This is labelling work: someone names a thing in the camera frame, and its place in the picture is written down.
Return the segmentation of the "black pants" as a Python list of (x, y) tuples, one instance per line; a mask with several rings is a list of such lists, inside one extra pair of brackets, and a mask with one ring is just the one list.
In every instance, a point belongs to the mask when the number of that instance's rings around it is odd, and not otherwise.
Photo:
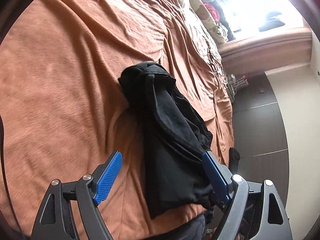
[(189, 204), (210, 208), (213, 188), (202, 155), (213, 135), (176, 80), (160, 64), (142, 62), (124, 69), (118, 81), (142, 124), (150, 217)]

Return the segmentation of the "brown bed blanket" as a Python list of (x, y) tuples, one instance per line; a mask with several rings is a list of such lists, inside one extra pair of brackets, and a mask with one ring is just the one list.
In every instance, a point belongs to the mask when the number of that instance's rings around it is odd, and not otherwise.
[(178, 0), (34, 0), (1, 44), (4, 168), (1, 214), (29, 237), (49, 183), (92, 172), (113, 151), (123, 165), (99, 209), (114, 239), (144, 239), (203, 213), (185, 205), (151, 219), (143, 134), (118, 78), (155, 61), (176, 79), (228, 164), (232, 107), (221, 57)]

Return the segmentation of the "items on floor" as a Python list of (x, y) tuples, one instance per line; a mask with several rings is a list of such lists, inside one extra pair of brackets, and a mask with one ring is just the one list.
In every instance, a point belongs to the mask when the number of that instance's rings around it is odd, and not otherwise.
[(233, 74), (226, 74), (225, 80), (228, 97), (231, 103), (233, 103), (236, 93), (248, 86), (247, 77), (245, 75), (235, 76)]

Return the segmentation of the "pink window sill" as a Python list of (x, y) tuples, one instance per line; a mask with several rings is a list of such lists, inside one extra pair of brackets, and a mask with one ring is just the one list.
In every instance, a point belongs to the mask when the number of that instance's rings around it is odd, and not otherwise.
[(227, 42), (220, 45), (218, 51), (225, 71), (234, 75), (309, 63), (312, 31), (307, 27), (281, 27), (244, 40)]

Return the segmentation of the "pile of clothes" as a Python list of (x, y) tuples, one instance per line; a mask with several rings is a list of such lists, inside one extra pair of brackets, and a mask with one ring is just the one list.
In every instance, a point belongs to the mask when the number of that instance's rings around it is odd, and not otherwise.
[(207, 8), (215, 23), (219, 26), (223, 26), (223, 29), (226, 30), (226, 41), (235, 40), (234, 34), (231, 30), (229, 22), (226, 17), (226, 10), (223, 2), (221, 0), (201, 0), (204, 6)]

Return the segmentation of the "patterned pillow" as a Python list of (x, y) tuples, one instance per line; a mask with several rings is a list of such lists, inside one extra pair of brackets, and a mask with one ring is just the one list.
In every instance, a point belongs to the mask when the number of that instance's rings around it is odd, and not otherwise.
[(178, 0), (178, 2), (183, 9), (187, 7), (193, 9), (217, 45), (228, 41), (227, 28), (213, 17), (212, 10), (208, 10), (209, 6), (205, 5), (204, 0)]

